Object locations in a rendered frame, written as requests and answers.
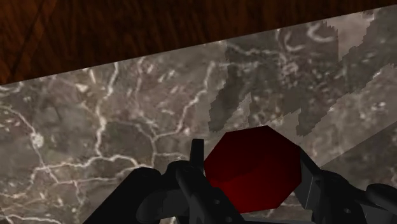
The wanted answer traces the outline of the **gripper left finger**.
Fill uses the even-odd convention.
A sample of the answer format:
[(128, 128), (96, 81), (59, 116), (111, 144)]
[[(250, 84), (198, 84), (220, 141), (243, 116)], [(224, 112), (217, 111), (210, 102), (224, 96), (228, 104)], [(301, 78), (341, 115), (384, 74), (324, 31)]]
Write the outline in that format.
[(189, 160), (171, 162), (164, 174), (134, 169), (83, 224), (244, 224), (227, 196), (204, 176), (204, 142), (193, 139)]

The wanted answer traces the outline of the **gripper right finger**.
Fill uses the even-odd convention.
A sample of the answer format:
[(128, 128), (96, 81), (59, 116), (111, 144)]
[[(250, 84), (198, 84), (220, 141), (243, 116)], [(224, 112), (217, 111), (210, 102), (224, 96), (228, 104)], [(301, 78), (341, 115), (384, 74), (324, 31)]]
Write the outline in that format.
[(374, 183), (361, 190), (319, 168), (300, 150), (302, 182), (294, 194), (315, 224), (397, 224), (397, 188)]

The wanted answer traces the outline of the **dark red octagonal object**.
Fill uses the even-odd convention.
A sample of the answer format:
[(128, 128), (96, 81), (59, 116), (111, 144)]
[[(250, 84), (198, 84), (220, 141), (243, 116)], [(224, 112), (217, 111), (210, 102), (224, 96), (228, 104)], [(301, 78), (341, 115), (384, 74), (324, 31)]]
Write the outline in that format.
[(275, 209), (301, 183), (300, 147), (269, 126), (227, 132), (205, 176), (240, 213)]

